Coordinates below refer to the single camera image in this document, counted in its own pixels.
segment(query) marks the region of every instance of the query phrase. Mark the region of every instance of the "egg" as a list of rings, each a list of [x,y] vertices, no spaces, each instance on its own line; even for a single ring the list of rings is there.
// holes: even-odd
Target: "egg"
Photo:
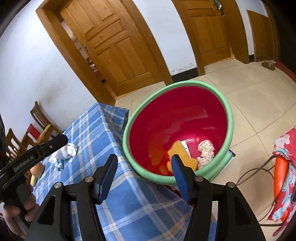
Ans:
[[[41,162],[39,162],[37,165],[33,166],[30,169],[30,172],[35,177],[41,177],[42,174],[43,174],[43,172],[44,172],[44,166],[43,166],[43,164]]]

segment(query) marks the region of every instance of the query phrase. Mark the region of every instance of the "blue plaid tablecloth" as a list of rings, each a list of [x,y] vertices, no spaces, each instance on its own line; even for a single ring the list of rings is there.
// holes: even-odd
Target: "blue plaid tablecloth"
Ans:
[[[178,240],[184,239],[192,208],[163,185],[139,177],[124,157],[123,131],[128,109],[96,103],[82,114],[64,134],[77,146],[75,157],[65,161],[62,172],[43,160],[45,172],[34,188],[41,204],[55,182],[64,185],[80,182],[103,166],[110,154],[118,157],[118,169],[107,199],[97,206],[107,240]],[[82,240],[77,204],[72,202],[75,240]],[[214,240],[215,225],[209,240]]]

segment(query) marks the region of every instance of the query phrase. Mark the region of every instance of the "door frame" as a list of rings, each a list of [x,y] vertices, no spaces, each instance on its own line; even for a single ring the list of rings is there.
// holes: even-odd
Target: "door frame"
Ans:
[[[279,33],[278,33],[278,30],[277,30],[276,21],[275,21],[274,15],[273,15],[270,7],[268,5],[266,5],[264,2],[263,2],[263,5],[264,5],[264,7],[266,9],[268,18],[270,19],[270,22],[271,22],[271,25],[272,25],[272,30],[274,32],[274,43],[275,43],[275,48],[276,48],[276,55],[275,55],[274,61],[278,62],[279,58],[280,58],[281,49],[280,49],[280,45],[279,45]]]
[[[232,52],[237,60],[248,64],[249,50],[247,35],[238,5],[235,0],[221,0],[221,2],[226,13],[226,16],[223,18],[223,20],[226,29],[226,35],[229,38],[228,41],[230,43],[230,47],[232,48]],[[175,8],[178,9],[177,12],[180,15],[181,21],[185,27],[188,37],[191,36],[191,38],[189,38],[189,41],[191,43],[191,47],[195,56],[199,76],[204,75],[205,68],[202,62],[201,51],[191,21],[182,6],[181,0],[172,0],[172,3],[174,4]]]
[[[93,82],[93,79],[97,78],[96,75],[80,54],[79,50],[68,36],[59,20],[61,18],[59,12],[64,7],[69,6],[71,1],[72,0],[45,0],[36,9],[36,13],[60,53],[94,98],[98,102],[114,105],[116,100],[111,96],[103,83]],[[140,33],[142,34],[153,58],[157,63],[163,81],[166,85],[172,84],[173,81],[168,67],[141,13],[132,0],[121,0],[121,2],[127,8],[128,13],[135,20],[137,25],[141,26]]]

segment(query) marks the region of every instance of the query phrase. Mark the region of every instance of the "beige floor tile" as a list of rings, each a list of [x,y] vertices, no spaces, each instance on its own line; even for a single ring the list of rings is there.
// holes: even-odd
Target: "beige floor tile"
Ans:
[[[296,104],[296,91],[272,77],[258,84],[274,102],[276,102],[286,113]]]
[[[279,78],[281,78],[281,77],[287,77],[287,78],[290,79],[290,77],[289,77],[287,74],[285,74],[285,72],[281,71],[281,70],[278,69],[277,67],[276,67],[276,69],[272,72],[272,74],[273,74],[274,77],[279,77]]]
[[[244,63],[242,63],[241,61],[238,61],[237,59],[229,59],[226,61],[223,61],[224,64],[228,65],[229,67],[234,67],[234,66],[238,66],[238,65],[244,65]]]
[[[285,73],[279,77],[276,77],[281,83],[285,83],[287,86],[291,88],[291,90],[296,93],[296,83]]]
[[[230,147],[232,147],[248,139],[252,135],[256,134],[256,132],[238,108],[229,99],[228,102],[231,107],[234,120],[233,137],[230,145]]]
[[[209,73],[205,76],[224,95],[254,85],[254,82],[240,74],[239,71],[236,71],[235,68],[236,66]]]
[[[226,69],[226,68],[229,68],[229,65],[227,65],[225,61],[217,62],[217,63],[209,64],[205,66],[205,73],[208,74],[208,73],[218,71],[221,69]]]
[[[160,83],[150,85],[150,86],[146,86],[146,87],[144,87],[142,89],[139,89],[139,90],[137,90],[137,91],[135,91],[135,92],[133,92],[131,94],[132,101],[140,99],[140,98],[142,98],[143,96],[146,96],[146,95],[152,95],[153,93],[155,93],[156,91],[159,91],[160,89],[162,89],[164,87],[165,87],[165,83],[160,82]]]
[[[207,83],[207,84],[209,84],[209,85],[212,85],[212,86],[215,86],[206,76],[199,76],[199,77],[195,77],[195,78],[193,78],[193,79],[191,79],[191,80],[197,80],[197,81],[202,81],[202,82],[205,82],[205,83]]]
[[[276,77],[277,76],[277,70],[279,70],[279,69],[277,69],[276,68],[276,70],[274,70],[274,71],[272,71],[272,70],[269,70],[269,69],[267,69],[267,68],[264,68],[263,66],[262,66],[262,63],[263,62],[265,62],[265,61],[261,61],[261,62],[253,62],[253,63],[250,63],[250,65],[254,65],[254,66],[257,66],[259,69],[263,69],[262,71],[264,72],[264,73],[268,73],[269,75],[272,75],[273,77]]]
[[[284,112],[257,85],[227,94],[256,132],[280,118]]]
[[[265,236],[265,239],[266,241],[276,241],[280,235],[282,234],[282,232],[280,232],[276,237],[273,237],[273,233],[278,229],[279,227],[261,227],[263,233],[264,233],[264,236]]]
[[[290,119],[284,115],[276,122],[272,123],[270,126],[258,133],[267,153],[272,155],[272,150],[274,147],[274,141],[276,138],[285,134],[293,128],[293,123]]]
[[[286,114],[294,125],[296,125],[296,105],[294,105]]]
[[[257,215],[257,219],[261,220],[266,214],[267,212],[270,210],[270,207],[267,207],[263,212],[261,212],[259,215]],[[264,218],[264,220],[262,220],[260,223],[264,223],[264,224],[275,224],[275,223],[281,223],[281,221],[279,222],[273,222],[273,221],[268,221],[267,217]],[[266,241],[276,241],[279,236],[281,235],[282,232],[280,232],[276,237],[273,237],[273,233],[278,229],[279,227],[261,227],[264,236],[266,238]]]
[[[150,97],[151,95],[146,95],[143,96],[135,101],[132,102],[132,107],[131,107],[131,114],[134,114],[136,109],[146,100]]]
[[[246,171],[260,167],[269,158],[257,135],[233,146],[231,150],[236,156],[213,183],[223,185],[228,181],[236,183]],[[259,214],[273,202],[273,179],[264,171],[260,171],[240,185],[239,189],[255,214]]]
[[[236,69],[255,83],[260,83],[273,77],[271,70],[258,64],[244,64],[237,66]]]
[[[122,107],[128,103],[132,102],[132,94],[126,95],[122,97],[121,99],[117,100],[115,103],[115,106],[117,107]]]

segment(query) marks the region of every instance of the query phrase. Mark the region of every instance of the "human hand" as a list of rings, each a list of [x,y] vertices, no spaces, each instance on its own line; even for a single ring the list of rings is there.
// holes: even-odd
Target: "human hand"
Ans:
[[[32,220],[34,219],[36,212],[39,208],[39,205],[36,204],[36,197],[32,193],[33,187],[30,184],[28,184],[28,190],[30,192],[30,196],[29,196],[28,200],[24,203],[24,208],[29,212],[26,214],[25,219],[28,222],[32,222]],[[15,217],[19,214],[20,214],[20,209],[18,207],[8,205],[8,204],[5,204],[3,206],[3,218],[4,218],[7,226],[14,234],[25,239],[24,233],[21,231],[19,226],[13,220],[13,217]]]

